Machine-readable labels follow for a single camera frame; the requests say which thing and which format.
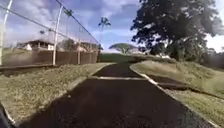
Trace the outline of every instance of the fence post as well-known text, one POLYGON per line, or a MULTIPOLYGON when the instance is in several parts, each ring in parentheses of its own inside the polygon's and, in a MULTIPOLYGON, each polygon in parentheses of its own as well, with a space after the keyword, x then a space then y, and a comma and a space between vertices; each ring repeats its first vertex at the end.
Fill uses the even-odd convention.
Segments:
POLYGON ((58 19, 55 27, 55 35, 54 35, 54 52, 53 52, 53 65, 56 65, 56 49, 57 49, 57 42, 58 42, 58 26, 60 23, 60 18, 61 18, 61 12, 62 12, 63 6, 60 6, 60 10, 58 13, 58 19))
POLYGON ((81 57, 80 57, 80 38, 79 38, 79 41, 78 41, 78 64, 80 64, 80 60, 81 60, 81 57))
POLYGON ((13 0, 9 1, 7 11, 6 11, 6 14, 5 14, 5 17, 3 20, 3 24, 2 24, 2 31, 1 31, 1 35, 0 35, 0 66, 2 65, 3 41, 4 41, 4 35, 5 35, 6 22, 8 19, 9 10, 11 9, 11 6, 12 6, 12 2, 13 2, 13 0))
POLYGON ((90 44, 90 63, 93 63, 93 44, 90 44))
POLYGON ((88 53, 89 53, 89 64, 91 64, 91 41, 89 43, 89 50, 88 50, 88 53))

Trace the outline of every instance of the sky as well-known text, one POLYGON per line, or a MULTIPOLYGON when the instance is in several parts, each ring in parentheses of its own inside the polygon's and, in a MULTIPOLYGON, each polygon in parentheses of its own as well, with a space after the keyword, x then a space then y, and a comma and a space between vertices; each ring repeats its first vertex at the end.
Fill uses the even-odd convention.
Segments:
MULTIPOLYGON (((73 15, 78 21, 93 35, 93 37, 101 42, 104 52, 114 52, 109 50, 109 46, 118 42, 131 42, 134 31, 130 31, 133 19, 136 17, 137 10, 140 8, 139 0, 60 0, 63 5, 73 10, 73 15), (105 27, 102 32, 98 23, 102 16, 107 17, 112 26, 105 27)), ((9 0, 0 0, 0 5, 7 6, 9 0)), ((224 21, 224 0, 216 0, 217 9, 220 17, 224 21)), ((30 19, 44 24, 45 26, 54 28, 59 5, 55 0, 14 0, 12 10, 26 16, 30 19)), ((0 24, 4 17, 5 11, 0 9, 0 24)), ((52 33, 40 35, 40 30, 45 28, 35 25, 18 16, 9 15, 4 44, 16 44, 30 39, 44 38, 53 40, 52 33)), ((62 13, 59 25, 59 31, 70 38, 92 41, 94 38, 79 27, 78 23, 62 13)), ((221 51, 224 46, 224 36, 215 38, 207 37, 208 47, 213 47, 216 51, 221 51)))

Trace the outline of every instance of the green lawn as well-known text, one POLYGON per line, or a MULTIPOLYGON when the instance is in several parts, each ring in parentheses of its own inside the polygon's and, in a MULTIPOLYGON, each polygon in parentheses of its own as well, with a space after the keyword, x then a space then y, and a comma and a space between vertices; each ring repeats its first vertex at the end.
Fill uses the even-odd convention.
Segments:
POLYGON ((0 76, 0 100, 16 122, 44 108, 58 96, 74 88, 69 83, 84 80, 109 63, 65 65, 16 76, 0 76))
POLYGON ((4 48, 3 49, 3 56, 4 57, 8 57, 11 55, 15 55, 15 54, 23 54, 23 53, 27 53, 29 51, 25 50, 25 49, 9 49, 9 48, 4 48))
POLYGON ((118 54, 118 53, 102 53, 100 54, 100 62, 128 62, 133 61, 134 57, 130 55, 118 54))
POLYGON ((144 61, 132 66, 134 70, 148 75, 169 77, 189 84, 192 88, 224 98, 224 72, 215 71, 190 62, 144 61))
MULTIPOLYGON (((161 58, 158 60, 147 60, 134 64, 131 68, 146 75, 163 76, 184 82, 191 88, 224 98, 224 72, 212 70, 196 63, 170 62, 161 58)), ((189 90, 165 91, 188 104, 204 117, 224 127, 224 100, 189 90)))

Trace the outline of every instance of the white building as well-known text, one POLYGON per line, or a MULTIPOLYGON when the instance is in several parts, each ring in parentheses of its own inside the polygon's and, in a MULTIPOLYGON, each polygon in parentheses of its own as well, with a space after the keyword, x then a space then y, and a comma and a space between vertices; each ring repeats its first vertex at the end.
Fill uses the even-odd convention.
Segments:
POLYGON ((29 41, 27 43, 18 43, 18 48, 26 49, 26 50, 54 50, 54 44, 42 40, 34 40, 29 41))

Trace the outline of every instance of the grass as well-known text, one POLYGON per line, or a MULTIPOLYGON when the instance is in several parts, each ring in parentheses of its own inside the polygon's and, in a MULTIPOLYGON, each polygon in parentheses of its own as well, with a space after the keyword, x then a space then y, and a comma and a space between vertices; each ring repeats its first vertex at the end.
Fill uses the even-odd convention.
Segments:
POLYGON ((170 91, 170 95, 177 97, 179 100, 188 104, 194 111, 201 116, 212 120, 220 127, 224 127, 224 101, 212 96, 198 94, 191 91, 170 91))
POLYGON ((190 62, 144 61, 132 66, 140 73, 168 77, 190 87, 224 98, 224 72, 190 62))
POLYGON ((121 62, 128 62, 133 61, 135 58, 130 55, 124 55, 124 54, 116 54, 116 53, 102 53, 100 54, 100 62, 115 62, 115 63, 121 63, 121 62))
POLYGON ((3 56, 4 57, 8 57, 11 55, 15 55, 15 54, 23 54, 23 53, 27 53, 29 51, 25 50, 25 49, 10 49, 10 48, 4 48, 3 49, 3 56))
MULTIPOLYGON (((191 88, 224 98, 224 72, 190 62, 171 62, 161 58, 147 60, 131 66, 139 73, 171 78, 187 83, 191 88)), ((187 91, 165 90, 181 102, 224 127, 224 100, 187 91)))
POLYGON ((67 65, 17 76, 0 76, 0 100, 16 122, 43 109, 71 90, 69 83, 84 79, 109 63, 67 65))

